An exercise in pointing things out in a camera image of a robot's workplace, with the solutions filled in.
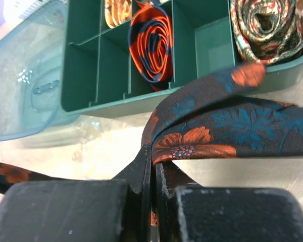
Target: orange flower pattern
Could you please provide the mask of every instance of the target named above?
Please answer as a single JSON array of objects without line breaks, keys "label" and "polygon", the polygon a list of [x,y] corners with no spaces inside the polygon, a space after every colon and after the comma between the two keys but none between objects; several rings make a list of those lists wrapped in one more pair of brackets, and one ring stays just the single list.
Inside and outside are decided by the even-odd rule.
[{"label": "orange flower pattern", "polygon": [[31,171],[8,164],[1,164],[0,175],[6,178],[6,182],[10,184],[26,182],[29,180]]},{"label": "orange flower pattern", "polygon": [[237,151],[234,147],[209,144],[213,140],[210,130],[204,126],[194,128],[184,135],[165,135],[153,147],[153,163],[178,159],[236,157]]}]

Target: organizer compartment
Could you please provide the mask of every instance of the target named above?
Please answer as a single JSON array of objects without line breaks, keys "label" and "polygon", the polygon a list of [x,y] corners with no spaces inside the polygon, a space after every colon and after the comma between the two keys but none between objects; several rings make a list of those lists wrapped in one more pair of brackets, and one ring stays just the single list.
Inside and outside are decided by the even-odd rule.
[{"label": "organizer compartment", "polygon": [[68,1],[68,43],[80,44],[99,34],[103,3],[104,0]]},{"label": "organizer compartment", "polygon": [[130,22],[100,36],[96,102],[91,106],[123,100],[128,92]]},{"label": "organizer compartment", "polygon": [[[185,84],[242,63],[231,28],[230,0],[169,0],[161,7],[172,17],[174,78],[167,90],[154,92],[129,52],[131,20],[109,29],[104,4],[104,0],[81,4],[69,0],[61,90],[61,105],[69,114],[114,118],[153,111]],[[132,15],[138,10],[133,0]],[[267,72],[257,93],[284,89],[299,81],[303,55],[268,67]]]},{"label": "organizer compartment", "polygon": [[172,0],[175,82],[188,82],[234,65],[226,1]]},{"label": "organizer compartment", "polygon": [[[236,43],[234,41],[234,35],[232,31],[232,24],[230,24],[230,33],[233,44],[233,58],[236,65],[241,65],[243,60],[237,50]],[[303,77],[303,55],[297,59],[285,62],[282,64],[276,64],[266,69],[266,76],[261,86],[250,94],[260,94],[266,92],[273,92],[283,90],[295,85]]]}]

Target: table surface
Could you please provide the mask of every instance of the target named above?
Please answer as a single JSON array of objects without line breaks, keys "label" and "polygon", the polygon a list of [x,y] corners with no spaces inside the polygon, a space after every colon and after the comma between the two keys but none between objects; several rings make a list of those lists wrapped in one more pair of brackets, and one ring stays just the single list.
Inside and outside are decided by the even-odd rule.
[{"label": "table surface", "polygon": [[[20,20],[0,28],[0,39]],[[303,107],[303,78],[287,90],[257,95]],[[74,179],[108,179],[136,156],[150,113],[117,119],[82,116],[63,129],[0,142],[0,162]],[[207,159],[175,162],[203,186],[277,187],[303,208],[303,158]]]}]

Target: navy blue necktie with orange flowers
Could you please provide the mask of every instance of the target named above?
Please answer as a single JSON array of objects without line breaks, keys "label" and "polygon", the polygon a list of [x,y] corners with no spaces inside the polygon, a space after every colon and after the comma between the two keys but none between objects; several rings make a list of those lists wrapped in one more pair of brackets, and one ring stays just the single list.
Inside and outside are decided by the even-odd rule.
[{"label": "navy blue necktie with orange flowers", "polygon": [[[182,87],[152,113],[141,149],[149,152],[153,164],[177,159],[303,156],[303,108],[241,96],[258,87],[264,76],[262,64],[248,64]],[[135,160],[144,157],[138,155]],[[58,178],[0,163],[0,193],[18,182],[50,179]]]}]

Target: plastic container lid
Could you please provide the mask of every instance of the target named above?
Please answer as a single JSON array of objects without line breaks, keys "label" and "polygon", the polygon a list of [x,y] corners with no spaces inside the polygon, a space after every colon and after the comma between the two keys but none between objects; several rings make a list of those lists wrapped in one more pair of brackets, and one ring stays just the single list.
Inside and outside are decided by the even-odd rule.
[{"label": "plastic container lid", "polygon": [[59,106],[66,6],[52,0],[0,41],[0,141],[67,125]]},{"label": "plastic container lid", "polygon": [[4,18],[12,22],[16,18],[26,19],[50,0],[4,0]]}]

